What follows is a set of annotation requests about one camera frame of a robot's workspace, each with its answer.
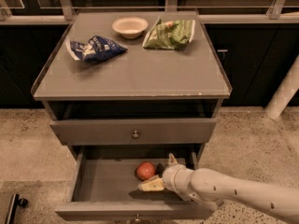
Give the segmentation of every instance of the closed drawer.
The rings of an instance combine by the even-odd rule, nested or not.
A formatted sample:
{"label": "closed drawer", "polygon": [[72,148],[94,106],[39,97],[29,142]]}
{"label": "closed drawer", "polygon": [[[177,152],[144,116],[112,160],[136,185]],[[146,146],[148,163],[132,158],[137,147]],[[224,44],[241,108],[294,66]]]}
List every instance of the closed drawer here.
{"label": "closed drawer", "polygon": [[172,191],[140,191],[141,181],[135,176],[142,161],[159,166],[157,173],[161,175],[169,152],[192,168],[195,149],[195,144],[81,147],[67,202],[55,212],[66,220],[208,218],[211,211],[181,200]]}
{"label": "closed drawer", "polygon": [[80,119],[53,121],[66,145],[177,144],[208,142],[215,119]]}

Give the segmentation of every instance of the concrete floor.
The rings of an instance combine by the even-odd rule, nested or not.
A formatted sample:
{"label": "concrete floor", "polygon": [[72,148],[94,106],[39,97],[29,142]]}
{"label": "concrete floor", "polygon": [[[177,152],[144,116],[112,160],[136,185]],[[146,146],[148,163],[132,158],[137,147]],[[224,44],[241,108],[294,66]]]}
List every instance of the concrete floor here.
{"label": "concrete floor", "polygon": [[[0,223],[4,223],[10,194],[16,192],[29,203],[18,208],[14,223],[66,223],[53,210],[65,201],[75,161],[49,123],[43,109],[0,109]],[[288,107],[277,120],[268,118],[261,107],[223,107],[200,165],[234,177],[299,188],[298,127],[299,107]],[[151,222],[284,223],[231,201],[207,220]]]}

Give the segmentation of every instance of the drawer knob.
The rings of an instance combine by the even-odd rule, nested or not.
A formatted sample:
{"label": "drawer knob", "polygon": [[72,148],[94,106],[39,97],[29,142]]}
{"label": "drawer knob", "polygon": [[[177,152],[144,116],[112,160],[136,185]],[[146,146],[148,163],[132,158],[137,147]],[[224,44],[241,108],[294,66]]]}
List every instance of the drawer knob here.
{"label": "drawer knob", "polygon": [[139,133],[137,131],[134,131],[132,134],[132,138],[137,139],[139,137],[140,137]]}

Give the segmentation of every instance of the bowl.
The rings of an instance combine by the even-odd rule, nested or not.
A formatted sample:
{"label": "bowl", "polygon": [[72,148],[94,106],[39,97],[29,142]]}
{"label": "bowl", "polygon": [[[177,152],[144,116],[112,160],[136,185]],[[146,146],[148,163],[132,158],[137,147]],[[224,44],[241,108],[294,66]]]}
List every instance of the bowl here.
{"label": "bowl", "polygon": [[147,21],[137,17],[121,18],[112,24],[113,30],[127,39],[139,37],[148,26]]}

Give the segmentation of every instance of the snack bag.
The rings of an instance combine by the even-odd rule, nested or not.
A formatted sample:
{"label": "snack bag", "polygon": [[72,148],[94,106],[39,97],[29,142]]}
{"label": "snack bag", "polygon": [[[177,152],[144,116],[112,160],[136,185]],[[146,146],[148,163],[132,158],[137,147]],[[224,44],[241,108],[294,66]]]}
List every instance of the snack bag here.
{"label": "snack bag", "polygon": [[162,22],[159,19],[149,30],[144,41],[145,49],[180,49],[191,43],[195,20]]}
{"label": "snack bag", "polygon": [[95,35],[87,44],[70,41],[75,55],[87,63],[102,63],[124,53],[127,49],[113,40]]}

